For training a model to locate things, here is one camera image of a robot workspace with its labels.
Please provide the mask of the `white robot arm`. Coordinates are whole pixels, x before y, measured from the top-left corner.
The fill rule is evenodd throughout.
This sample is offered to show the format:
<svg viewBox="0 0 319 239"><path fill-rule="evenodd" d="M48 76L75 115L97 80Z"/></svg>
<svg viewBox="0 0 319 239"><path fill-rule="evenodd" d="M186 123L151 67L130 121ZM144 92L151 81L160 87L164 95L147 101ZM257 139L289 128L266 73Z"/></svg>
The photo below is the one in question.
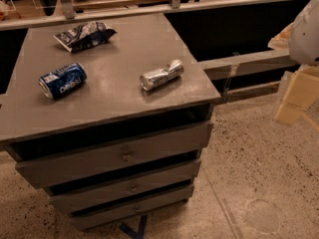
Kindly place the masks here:
<svg viewBox="0 0 319 239"><path fill-rule="evenodd" d="M310 0L295 18L289 37L289 55L300 67L281 79L274 120L293 124L319 99L319 0Z"/></svg>

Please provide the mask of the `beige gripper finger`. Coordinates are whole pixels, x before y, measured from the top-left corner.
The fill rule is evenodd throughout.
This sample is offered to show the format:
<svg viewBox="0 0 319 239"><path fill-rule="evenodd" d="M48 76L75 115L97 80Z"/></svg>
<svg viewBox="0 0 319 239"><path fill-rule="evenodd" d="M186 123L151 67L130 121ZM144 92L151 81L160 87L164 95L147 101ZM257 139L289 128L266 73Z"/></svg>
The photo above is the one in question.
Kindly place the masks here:
<svg viewBox="0 0 319 239"><path fill-rule="evenodd" d="M319 67L301 65L293 74L288 72L282 84L283 95L274 120L282 124L293 124L319 99Z"/></svg>

